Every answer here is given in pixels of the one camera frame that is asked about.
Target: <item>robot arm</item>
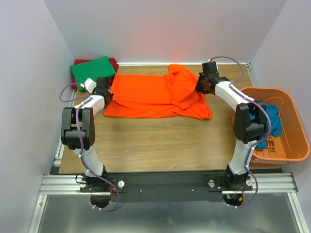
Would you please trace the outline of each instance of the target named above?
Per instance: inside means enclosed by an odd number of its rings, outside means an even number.
[[[267,133],[267,119],[257,106],[249,100],[255,101],[265,110],[265,103],[254,100],[236,89],[226,77],[219,77],[215,62],[202,64],[203,73],[200,73],[195,90],[203,94],[212,93],[222,98],[235,111],[234,134],[237,138],[234,154],[227,166],[225,185],[228,189],[241,185],[248,179],[248,171],[254,145]]]
[[[98,159],[93,147],[95,142],[95,124],[94,115],[100,110],[106,108],[111,102],[113,94],[109,93],[112,78],[98,77],[97,82],[92,80],[86,81],[85,87],[93,93],[81,104],[74,107],[63,109],[61,140],[70,150],[81,158],[83,156],[85,164],[97,175],[106,178],[104,165]],[[76,113],[79,108],[78,119],[81,123],[81,134],[83,139],[84,150],[81,152],[81,142],[79,139],[78,129],[76,127]],[[86,170],[86,176],[95,177],[89,170]]]

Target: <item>orange t-shirt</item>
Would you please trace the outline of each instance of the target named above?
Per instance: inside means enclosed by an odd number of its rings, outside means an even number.
[[[184,116],[211,119],[205,95],[196,92],[198,77],[181,65],[165,75],[116,74],[106,117],[161,118]]]

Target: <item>laundry basket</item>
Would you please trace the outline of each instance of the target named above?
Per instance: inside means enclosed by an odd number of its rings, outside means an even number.
[[[309,155],[309,144],[292,98],[286,92],[272,88],[247,87],[241,91],[256,100],[275,104],[282,122],[280,137],[270,135],[267,138],[268,148],[255,149],[251,164],[281,166],[306,159]],[[232,111],[232,120],[234,120],[234,111]]]

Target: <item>blue cloth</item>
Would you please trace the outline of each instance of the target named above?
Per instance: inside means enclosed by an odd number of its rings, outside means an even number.
[[[278,116],[278,109],[275,104],[266,104],[266,112],[271,120],[271,134],[274,137],[279,137],[281,135],[282,123],[281,119]],[[255,119],[255,116],[250,115],[250,119]],[[265,149],[267,148],[267,142],[263,141],[256,146],[257,149]]]

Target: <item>white wall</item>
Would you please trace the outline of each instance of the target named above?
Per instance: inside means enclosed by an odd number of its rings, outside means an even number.
[[[288,0],[251,64],[254,85],[278,87],[294,99],[311,140],[311,1]],[[311,157],[283,167],[293,172],[298,198],[311,229]]]
[[[74,58],[253,59],[286,0],[44,0]]]
[[[0,232],[28,232],[73,58],[42,0],[0,0],[0,38]]]

